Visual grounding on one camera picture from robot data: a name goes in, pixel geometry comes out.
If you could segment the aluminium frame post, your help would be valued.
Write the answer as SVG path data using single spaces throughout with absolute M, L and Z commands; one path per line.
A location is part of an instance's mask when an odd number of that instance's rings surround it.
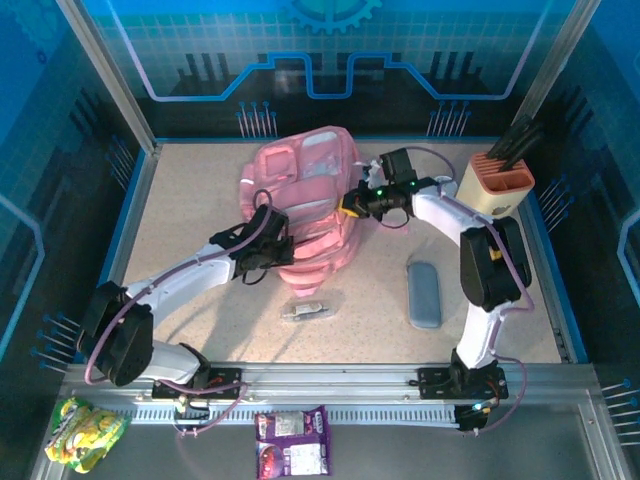
M 565 69 L 578 42 L 600 6 L 602 0 L 575 0 L 556 40 L 549 49 L 513 121 L 524 115 L 534 118 Z
M 86 8 L 80 0 L 55 2 L 140 147 L 146 154 L 153 154 L 157 147 L 155 136 Z

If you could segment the beige holder with orange top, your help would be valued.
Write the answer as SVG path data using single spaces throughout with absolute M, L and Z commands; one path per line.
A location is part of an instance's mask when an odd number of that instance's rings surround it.
M 486 153 L 473 155 L 456 198 L 480 213 L 495 218 L 509 216 L 534 188 L 535 179 L 523 160 L 501 171 L 504 164 L 489 159 Z

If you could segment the pink student backpack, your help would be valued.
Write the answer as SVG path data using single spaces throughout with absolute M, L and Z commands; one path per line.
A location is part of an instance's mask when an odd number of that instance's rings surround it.
M 363 178 L 364 160 L 348 130 L 326 126 L 265 144 L 245 164 L 239 182 L 244 218 L 255 212 L 253 197 L 267 190 L 273 206 L 289 218 L 294 263 L 277 269 L 298 297 L 314 294 L 356 256 L 364 222 L 341 211 L 340 201 Z

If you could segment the purple snack bag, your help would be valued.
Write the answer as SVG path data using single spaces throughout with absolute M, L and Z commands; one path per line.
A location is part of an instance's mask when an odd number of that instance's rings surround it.
M 331 476 L 331 427 L 324 406 L 258 413 L 256 479 Z

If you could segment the aluminium mounting rail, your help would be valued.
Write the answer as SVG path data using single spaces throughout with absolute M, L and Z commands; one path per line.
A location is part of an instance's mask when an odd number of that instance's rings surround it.
M 238 363 L 248 384 L 247 404 L 261 405 L 383 405 L 418 404 L 419 390 L 409 384 L 418 364 L 286 364 Z M 502 365 L 511 405 L 580 404 L 600 400 L 598 378 L 588 364 Z M 153 383 L 137 381 L 124 387 L 84 383 L 83 367 L 69 367 L 59 395 L 80 396 L 97 404 L 117 400 L 144 403 L 151 400 Z

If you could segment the grey pencil case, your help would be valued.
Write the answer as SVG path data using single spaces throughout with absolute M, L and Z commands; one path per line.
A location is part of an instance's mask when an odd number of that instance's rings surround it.
M 409 323 L 421 330 L 440 328 L 442 310 L 436 268 L 424 261 L 409 264 L 407 286 Z

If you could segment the clear plastic stationery bag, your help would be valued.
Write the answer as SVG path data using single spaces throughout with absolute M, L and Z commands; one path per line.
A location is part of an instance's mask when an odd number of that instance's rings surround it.
M 280 318 L 288 323 L 301 323 L 333 317 L 342 303 L 336 300 L 300 300 L 289 302 L 280 311 Z

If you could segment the green yellow snack bag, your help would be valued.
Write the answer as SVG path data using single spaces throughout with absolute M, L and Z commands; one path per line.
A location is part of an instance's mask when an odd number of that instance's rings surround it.
M 89 473 L 120 440 L 130 423 L 130 416 L 99 408 L 85 399 L 61 400 L 53 411 L 45 455 L 76 473 Z

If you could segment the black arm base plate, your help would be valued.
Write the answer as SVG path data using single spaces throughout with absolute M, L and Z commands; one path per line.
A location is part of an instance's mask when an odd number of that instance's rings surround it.
M 424 400 L 488 400 L 498 396 L 507 399 L 509 390 L 504 370 L 495 364 L 465 371 L 451 365 L 447 368 L 420 368 L 417 386 Z
M 166 382 L 156 381 L 151 396 L 154 400 L 177 400 L 180 395 L 199 399 L 237 399 L 241 381 L 241 368 L 213 366 L 206 374 L 197 375 L 178 389 Z

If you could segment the black controller board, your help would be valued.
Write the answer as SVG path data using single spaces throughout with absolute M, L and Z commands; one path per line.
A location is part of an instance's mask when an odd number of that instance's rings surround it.
M 459 405 L 454 409 L 455 422 L 461 432 L 483 429 L 489 420 L 492 408 L 484 404 Z

